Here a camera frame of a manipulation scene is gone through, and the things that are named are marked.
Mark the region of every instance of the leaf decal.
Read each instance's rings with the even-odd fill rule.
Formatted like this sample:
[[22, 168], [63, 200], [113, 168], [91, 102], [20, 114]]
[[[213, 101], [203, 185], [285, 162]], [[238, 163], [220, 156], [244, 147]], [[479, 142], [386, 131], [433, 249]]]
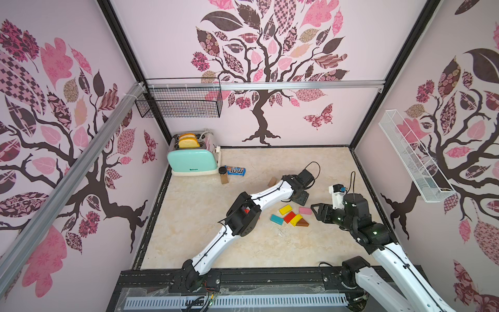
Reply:
[[275, 34], [275, 24], [274, 24], [274, 16], [272, 15], [268, 20], [265, 28], [263, 29], [263, 35], [261, 36], [264, 41], [269, 40]]
[[74, 109], [74, 121], [76, 126], [79, 127], [85, 123], [87, 120], [87, 105], [83, 98], [76, 102], [76, 108]]
[[234, 15], [225, 11], [215, 11], [207, 14], [201, 21], [209, 20], [218, 29], [233, 31], [239, 29], [243, 24]]
[[465, 243], [470, 240], [471, 226], [468, 219], [464, 219], [459, 223], [459, 234], [461, 235]]
[[338, 48], [338, 46], [340, 45], [343, 38], [344, 37], [335, 38], [335, 39], [331, 39], [330, 41], [328, 41], [328, 43], [326, 43], [326, 45], [322, 49], [322, 53], [329, 54], [331, 52], [334, 52]]
[[480, 140], [485, 135], [485, 122], [483, 120], [474, 123], [466, 132], [468, 137], [475, 140]]
[[444, 213], [446, 214], [448, 211], [450, 211], [452, 208], [457, 206], [459, 202], [459, 196], [454, 193], [451, 196], [447, 197], [444, 200]]
[[414, 104], [405, 112], [411, 118], [419, 118], [425, 113], [425, 107], [422, 104]]
[[484, 254], [499, 266], [499, 229], [478, 220], [473, 235]]
[[320, 89], [300, 89], [296, 92], [296, 98], [303, 102], [316, 100], [325, 94]]
[[465, 0], [463, 3], [461, 3], [461, 5], [456, 10], [456, 13], [454, 13], [454, 15], [462, 14], [462, 13], [468, 11], [474, 5], [476, 5], [478, 3], [478, 1], [480, 1], [480, 0]]
[[15, 171], [0, 174], [0, 194], [8, 192], [15, 184]]
[[83, 70], [81, 70], [81, 68], [80, 76], [78, 77], [78, 84], [80, 85], [80, 88], [83, 90], [83, 92], [90, 95], [90, 85], [88, 84], [87, 77], [85, 77], [85, 74], [83, 73]]
[[256, 10], [249, 5], [236, 3], [238, 6], [239, 16], [245, 21], [245, 23], [256, 30], [260, 29], [260, 16], [256, 13]]
[[15, 125], [29, 137], [32, 137], [36, 131], [36, 120], [34, 116], [27, 109], [10, 103], [7, 97], [5, 97], [5, 102]]
[[442, 125], [443, 135], [448, 134], [456, 123], [456, 103], [454, 102], [455, 94], [447, 101], [442, 113], [440, 114], [440, 124]]
[[43, 174], [51, 174], [55, 170], [56, 162], [52, 157], [40, 157], [33, 160], [33, 166]]
[[120, 98], [116, 96], [118, 93], [118, 86], [116, 83], [113, 84], [113, 89], [109, 89], [104, 93], [99, 105], [98, 111], [101, 110], [113, 110], [116, 108]]
[[308, 51], [309, 47], [310, 47], [310, 44], [308, 44], [308, 43], [299, 45], [291, 52], [291, 54], [289, 54], [289, 56], [294, 57], [294, 58], [298, 58], [298, 57], [304, 55]]
[[40, 209], [48, 195], [38, 192], [22, 193], [0, 202], [0, 215], [19, 218], [32, 214]]
[[66, 102], [73, 103], [78, 99], [78, 87], [76, 86], [76, 78], [69, 80], [64, 84], [64, 97]]
[[473, 57], [473, 73], [478, 79], [499, 83], [499, 54], [490, 49], [474, 49], [468, 52]]
[[468, 146], [459, 146], [459, 147], [452, 148], [445, 153], [449, 157], [459, 158], [459, 157], [466, 156], [472, 150], [473, 149], [469, 148]]
[[298, 35], [296, 34], [296, 27], [291, 28], [287, 33], [286, 39], [284, 39], [284, 43], [282, 44], [283, 53], [291, 51], [294, 44], [296, 43], [297, 36]]
[[313, 73], [313, 64], [311, 64], [306, 72], [305, 72], [305, 79], [309, 78], [310, 76], [312, 76], [312, 73]]
[[499, 110], [499, 94], [485, 91], [485, 104], [490, 110]]
[[224, 57], [225, 57], [225, 62], [227, 63], [227, 66], [229, 66], [230, 69], [238, 73], [243, 73], [243, 66], [241, 65], [241, 62], [239, 62], [237, 58], [228, 54], [225, 51], [224, 51]]
[[485, 171], [487, 171], [489, 167], [490, 166], [479, 166], [479, 165], [471, 166], [466, 170], [465, 176], [467, 179], [476, 178], [482, 175]]
[[82, 253], [81, 237], [78, 234], [66, 232], [66, 244], [72, 249], [78, 250]]
[[326, 38], [327, 38], [327, 35], [329, 34], [329, 30], [331, 29], [331, 27], [329, 27], [328, 29], [324, 30], [324, 31], [321, 31], [318, 35], [317, 35], [317, 39], [315, 40], [315, 45], [316, 46], [320, 46], [321, 44], [324, 43], [324, 41], [326, 41]]
[[0, 161], [10, 161], [19, 155], [21, 144], [18, 139], [0, 144]]
[[118, 153], [122, 155], [128, 154], [133, 147], [135, 140], [135, 128], [125, 129], [118, 138]]

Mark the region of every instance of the brown triangle block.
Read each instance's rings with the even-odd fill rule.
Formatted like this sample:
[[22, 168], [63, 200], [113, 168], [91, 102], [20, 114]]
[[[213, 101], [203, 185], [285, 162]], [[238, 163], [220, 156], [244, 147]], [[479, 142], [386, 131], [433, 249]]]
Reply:
[[307, 227], [308, 226], [308, 222], [305, 221], [305, 219], [300, 219], [300, 221], [298, 221], [298, 223], [296, 223], [296, 226], [297, 227]]

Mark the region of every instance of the mint green toaster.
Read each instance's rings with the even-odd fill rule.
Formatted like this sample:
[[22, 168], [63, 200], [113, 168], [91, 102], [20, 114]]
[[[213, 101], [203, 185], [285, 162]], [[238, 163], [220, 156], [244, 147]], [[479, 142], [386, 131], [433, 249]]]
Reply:
[[[185, 133], [195, 134], [200, 146], [179, 148], [178, 137]], [[213, 133], [209, 130], [183, 132], [174, 135], [167, 155], [174, 176], [216, 174], [218, 173], [220, 157], [220, 147], [216, 146]]]

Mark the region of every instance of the pink wall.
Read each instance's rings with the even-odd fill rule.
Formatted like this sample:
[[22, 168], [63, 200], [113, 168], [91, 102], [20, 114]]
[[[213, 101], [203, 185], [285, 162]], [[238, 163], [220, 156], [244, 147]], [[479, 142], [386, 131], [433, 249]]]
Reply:
[[[135, 80], [94, 1], [4, 3], [0, 21], [3, 254]], [[134, 107], [0, 310], [103, 311], [133, 261], [165, 154], [158, 126]]]
[[[251, 82], [308, 81], [335, 70], [329, 78], [383, 80], [424, 3], [126, 0], [116, 1], [114, 6], [148, 78], [210, 74], [227, 77], [229, 82]], [[147, 14], [137, 16], [138, 11]], [[212, 17], [212, 12], [229, 19]], [[277, 27], [275, 38], [264, 37], [261, 45], [248, 39], [272, 27]], [[322, 36], [327, 29], [327, 36]], [[317, 44], [318, 37], [324, 38], [323, 42]], [[289, 49], [281, 51], [276, 43]], [[349, 144], [376, 92], [372, 88], [325, 89], [320, 96], [305, 99], [284, 90], [275, 95], [276, 103], [282, 105], [272, 106], [267, 91], [258, 92], [259, 101], [254, 103], [253, 91], [227, 92], [220, 119], [166, 118], [166, 122], [172, 133], [213, 129], [221, 145]], [[332, 119], [329, 115], [321, 118], [330, 104]], [[307, 119], [320, 120], [321, 126], [315, 128], [304, 119], [309, 115], [317, 116]]]
[[[499, 3], [461, 4], [443, 3], [357, 153], [402, 246], [442, 298], [457, 311], [497, 311]], [[423, 201], [378, 126], [387, 109], [411, 121], [457, 195]]]

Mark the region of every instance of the metal bar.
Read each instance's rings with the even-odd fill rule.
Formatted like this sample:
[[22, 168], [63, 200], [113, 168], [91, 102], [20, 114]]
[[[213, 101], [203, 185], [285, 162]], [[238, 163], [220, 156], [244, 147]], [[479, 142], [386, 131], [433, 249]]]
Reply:
[[[138, 96], [144, 92], [142, 83], [135, 84], [128, 94]], [[135, 97], [125, 96], [107, 122], [90, 141], [61, 182], [55, 187], [43, 206], [35, 213], [24, 230], [10, 245], [0, 260], [0, 297], [2, 297], [22, 269], [31, 253], [85, 177], [90, 166], [132, 108]]]
[[371, 107], [367, 111], [364, 120], [362, 120], [359, 129], [357, 129], [357, 133], [355, 133], [355, 136], [353, 137], [352, 142], [350, 143], [350, 148], [355, 149], [359, 144], [360, 139], [362, 138], [367, 128], [371, 124], [371, 121], [373, 120], [374, 116], [376, 115], [378, 108], [383, 103], [392, 85], [397, 80], [399, 73], [402, 72], [402, 69], [406, 65], [406, 61], [414, 51], [414, 47], [416, 46], [418, 40], [422, 37], [427, 26], [430, 25], [430, 22], [437, 11], [437, 7], [439, 6], [440, 1], [441, 0], [426, 1], [425, 6], [421, 10], [421, 13], [418, 16], [416, 23], [412, 27], [409, 36], [407, 37], [404, 45], [402, 46], [402, 49], [400, 50], [397, 58], [393, 62], [392, 67], [388, 71], [383, 91], [381, 93], [378, 93], [374, 98]]
[[[338, 81], [283, 81], [283, 82], [233, 82], [221, 83], [220, 88], [229, 90], [289, 90], [332, 88], [383, 88], [384, 80], [338, 80]], [[218, 87], [218, 83], [160, 83], [149, 84], [155, 88], [206, 88]]]
[[[100, 9], [102, 10], [102, 13], [106, 18], [106, 21], [109, 24], [109, 27], [111, 28], [111, 31], [113, 32], [114, 37], [116, 38], [116, 41], [118, 42], [118, 45], [120, 46], [121, 51], [123, 52], [123, 56], [125, 56], [125, 59], [128, 65], [130, 66], [130, 70], [132, 71], [135, 79], [137, 81], [143, 82], [146, 88], [148, 88], [146, 83], [146, 77], [144, 76], [144, 73], [140, 68], [139, 62], [135, 57], [135, 54], [133, 53], [132, 47], [125, 35], [125, 31], [121, 27], [120, 21], [118, 19], [118, 16], [116, 15], [116, 12], [113, 9], [111, 1], [97, 0], [97, 3], [99, 4]], [[156, 122], [158, 123], [158, 126], [161, 132], [163, 133], [163, 136], [165, 137], [166, 141], [168, 142], [168, 144], [170, 144], [172, 140], [172, 134], [170, 133], [170, 130], [168, 130], [165, 120], [163, 119], [163, 117], [161, 117], [158, 104], [154, 101], [154, 98], [151, 97], [149, 90], [147, 90], [145, 96], [147, 100], [152, 100], [148, 101], [148, 103], [151, 106], [154, 118], [156, 119]]]

